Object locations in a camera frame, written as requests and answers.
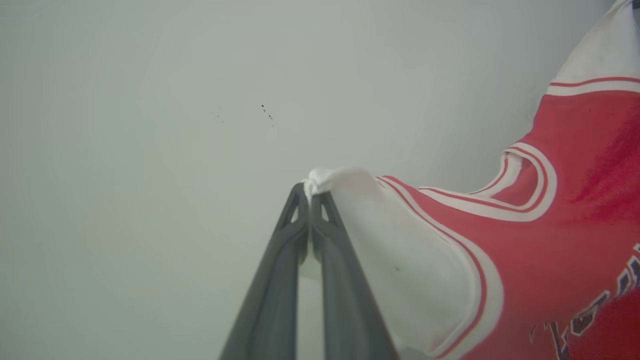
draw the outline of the red jersey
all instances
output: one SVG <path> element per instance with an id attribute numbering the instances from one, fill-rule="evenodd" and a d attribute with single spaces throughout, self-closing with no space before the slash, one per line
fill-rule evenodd
<path id="1" fill-rule="evenodd" d="M 440 359 L 640 359 L 640 29 L 619 0 L 478 192 L 378 181 L 465 249 L 480 293 Z"/>

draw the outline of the white trim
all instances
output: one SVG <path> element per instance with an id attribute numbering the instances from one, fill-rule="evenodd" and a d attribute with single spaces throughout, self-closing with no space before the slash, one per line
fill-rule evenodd
<path id="1" fill-rule="evenodd" d="M 515 156 L 510 152 L 505 152 L 500 157 L 500 171 L 498 172 L 498 175 L 496 175 L 484 188 L 468 194 L 480 197 L 494 196 L 503 189 L 513 185 L 513 183 L 518 179 L 521 169 L 522 158 Z"/>
<path id="2" fill-rule="evenodd" d="M 573 96 L 596 91 L 631 91 L 640 93 L 640 83 L 633 81 L 597 81 L 579 86 L 557 86 L 551 85 L 547 89 L 547 95 L 553 96 Z"/>
<path id="3" fill-rule="evenodd" d="M 408 210 L 414 214 L 414 216 L 418 217 L 420 221 L 425 224 L 430 229 L 436 231 L 438 234 L 441 234 L 443 239 L 447 239 L 451 237 L 456 241 L 464 244 L 471 253 L 476 257 L 478 263 L 480 264 L 480 269 L 475 269 L 473 273 L 475 274 L 475 284 L 476 286 L 472 290 L 472 298 L 473 301 L 470 302 L 470 306 L 467 310 L 466 320 L 463 321 L 455 330 L 451 333 L 449 337 L 443 343 L 438 346 L 438 348 L 434 349 L 434 351 L 427 353 L 428 356 L 438 357 L 440 354 L 443 354 L 445 351 L 449 350 L 449 348 L 458 340 L 458 338 L 468 329 L 471 323 L 476 319 L 476 316 L 480 316 L 479 321 L 476 323 L 476 326 L 469 330 L 469 333 L 458 343 L 458 345 L 451 349 L 451 351 L 443 357 L 439 357 L 440 360 L 454 360 L 459 359 L 464 356 L 467 352 L 471 351 L 474 347 L 476 347 L 480 342 L 482 342 L 495 328 L 500 318 L 500 314 L 502 312 L 502 305 L 504 303 L 504 289 L 502 287 L 502 280 L 498 273 L 495 264 L 489 256 L 475 243 L 466 239 L 456 233 L 455 231 L 449 229 L 448 227 L 440 224 L 432 217 L 430 217 L 427 213 L 425 213 L 422 208 L 416 203 L 415 199 L 411 196 L 411 194 L 402 186 L 391 180 L 389 178 L 384 178 L 383 180 L 378 180 L 386 188 L 391 189 L 394 193 L 400 193 L 405 201 L 402 201 L 402 198 L 398 197 L 401 202 L 408 208 Z M 464 248 L 459 244 L 455 244 L 458 246 L 462 252 L 466 253 Z M 471 268 L 475 268 L 474 262 L 471 258 L 468 258 L 469 265 Z M 480 279 L 478 271 L 482 271 L 484 273 L 484 279 L 486 283 L 486 298 L 484 302 L 484 309 L 479 309 L 481 297 L 483 296 L 483 289 L 480 286 Z"/>
<path id="4" fill-rule="evenodd" d="M 519 151 L 518 149 L 522 149 L 523 151 L 527 151 L 532 154 L 532 156 Z M 467 213 L 475 214 L 482 217 L 494 218 L 497 220 L 505 220 L 505 221 L 513 221 L 513 222 L 528 222 L 535 220 L 542 216 L 547 209 L 551 206 L 551 203 L 556 196 L 557 190 L 557 175 L 554 170 L 551 162 L 547 159 L 542 152 L 537 150 L 535 147 L 526 144 L 526 143 L 516 143 L 512 147 L 506 150 L 507 152 L 512 152 L 513 154 L 519 155 L 523 158 L 528 159 L 535 166 L 536 171 L 538 172 L 538 184 L 536 185 L 536 189 L 533 193 L 533 196 L 526 204 L 522 206 L 515 206 L 509 204 L 507 202 L 499 201 L 496 199 L 480 197 L 477 195 L 468 195 L 464 193 L 456 193 L 450 192 L 448 190 L 443 190 L 439 188 L 421 188 L 419 191 L 428 197 L 431 197 L 433 200 Z M 542 189 L 545 185 L 545 175 L 542 171 L 544 168 L 546 175 L 546 186 L 547 190 L 545 193 L 542 193 Z M 457 197 L 463 197 L 469 200 L 477 200 L 480 202 L 472 202 L 466 199 L 457 199 L 454 197 L 447 196 L 455 195 Z M 538 203 L 537 206 L 533 206 L 542 196 L 542 200 Z M 502 206 L 503 208 L 496 208 L 494 205 Z"/>

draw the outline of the red fabric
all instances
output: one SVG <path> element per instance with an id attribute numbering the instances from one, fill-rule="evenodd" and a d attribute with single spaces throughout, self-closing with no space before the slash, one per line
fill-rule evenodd
<path id="1" fill-rule="evenodd" d="M 404 186 L 499 271 L 498 324 L 464 359 L 640 359 L 640 94 L 546 95 L 520 142 L 542 152 L 557 175 L 553 202 L 533 221 L 472 214 Z M 542 180 L 525 161 L 493 198 L 524 205 Z"/>

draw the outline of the red and white jersey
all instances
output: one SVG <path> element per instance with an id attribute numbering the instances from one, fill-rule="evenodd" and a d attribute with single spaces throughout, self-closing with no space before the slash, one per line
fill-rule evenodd
<path id="1" fill-rule="evenodd" d="M 636 19 L 620 0 L 586 35 L 487 187 L 378 179 L 474 265 L 477 310 L 438 358 L 640 359 Z"/>
<path id="2" fill-rule="evenodd" d="M 640 359 L 632 7 L 618 0 L 572 52 L 485 188 L 310 174 L 308 194 L 332 192 L 400 347 L 444 360 Z"/>

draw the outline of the white fabric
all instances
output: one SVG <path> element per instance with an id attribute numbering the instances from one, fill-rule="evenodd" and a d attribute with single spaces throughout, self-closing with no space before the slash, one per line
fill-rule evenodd
<path id="1" fill-rule="evenodd" d="M 466 252 L 364 169 L 314 169 L 304 183 L 309 199 L 331 191 L 396 345 L 427 355 L 448 347 L 479 305 Z"/>
<path id="2" fill-rule="evenodd" d="M 617 0 L 573 50 L 554 82 L 640 78 L 640 29 L 631 7 L 632 0 Z"/>

